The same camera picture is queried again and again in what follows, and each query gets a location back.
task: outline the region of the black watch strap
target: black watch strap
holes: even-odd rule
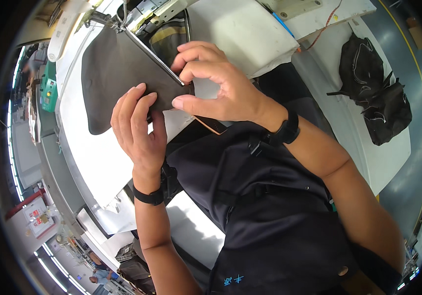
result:
[[[163,202],[163,192],[159,188],[157,191],[152,192],[151,194],[144,194],[139,192],[135,186],[132,186],[132,192],[134,196],[141,202],[152,204],[154,206],[160,205]]]
[[[270,136],[270,145],[292,143],[298,137],[300,131],[298,124],[298,114],[293,110],[288,110],[288,120],[283,121],[280,129]]]

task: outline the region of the wrist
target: wrist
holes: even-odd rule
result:
[[[288,120],[288,110],[272,98],[266,96],[265,103],[260,107],[259,115],[253,122],[275,133],[280,129],[285,120]]]
[[[141,169],[132,170],[132,180],[135,188],[144,194],[151,194],[160,188],[160,170],[156,172],[143,172]]]

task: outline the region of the fingernail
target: fingernail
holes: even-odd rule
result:
[[[183,108],[183,100],[181,97],[175,97],[175,99],[172,100],[172,105],[176,109],[182,109]]]

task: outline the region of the green machine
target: green machine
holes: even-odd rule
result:
[[[40,82],[42,109],[51,113],[55,111],[55,104],[58,98],[56,73],[55,63],[48,61]]]

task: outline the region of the factory floor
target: factory floor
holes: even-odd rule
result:
[[[417,49],[409,33],[406,19],[411,15],[408,8],[403,4],[398,8],[389,8],[395,1],[382,1],[386,8],[379,0],[372,0],[377,11],[363,16],[362,19],[381,45],[395,76],[405,85],[404,91],[411,104],[413,120],[409,125],[411,155],[391,182],[380,192],[379,201],[397,221],[403,236],[413,241],[415,225],[422,218],[422,49]]]

